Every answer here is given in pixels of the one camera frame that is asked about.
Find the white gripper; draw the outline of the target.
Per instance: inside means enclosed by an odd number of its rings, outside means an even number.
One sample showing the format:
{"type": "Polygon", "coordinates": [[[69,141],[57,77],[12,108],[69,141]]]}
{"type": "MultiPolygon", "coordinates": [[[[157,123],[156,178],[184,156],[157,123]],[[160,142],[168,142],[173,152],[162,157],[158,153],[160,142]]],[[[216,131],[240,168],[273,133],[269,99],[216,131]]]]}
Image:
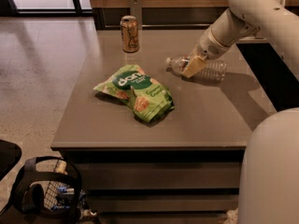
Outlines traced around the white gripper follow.
{"type": "Polygon", "coordinates": [[[212,30],[208,28],[191,51],[191,58],[187,61],[181,74],[186,78],[193,77],[206,67],[206,60],[219,59],[228,50],[229,47],[221,44],[213,35],[212,30]]]}

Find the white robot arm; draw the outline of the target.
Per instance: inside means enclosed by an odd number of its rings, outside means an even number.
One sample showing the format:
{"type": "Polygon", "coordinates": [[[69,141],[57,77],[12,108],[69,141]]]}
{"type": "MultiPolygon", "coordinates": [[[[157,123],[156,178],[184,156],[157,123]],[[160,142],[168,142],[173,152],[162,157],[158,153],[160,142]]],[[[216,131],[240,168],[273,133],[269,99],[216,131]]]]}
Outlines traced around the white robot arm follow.
{"type": "Polygon", "coordinates": [[[285,0],[229,0],[184,67],[192,77],[239,39],[262,34],[265,44],[241,52],[277,113],[249,138],[239,186],[238,224],[299,224],[299,17],[285,0]]]}

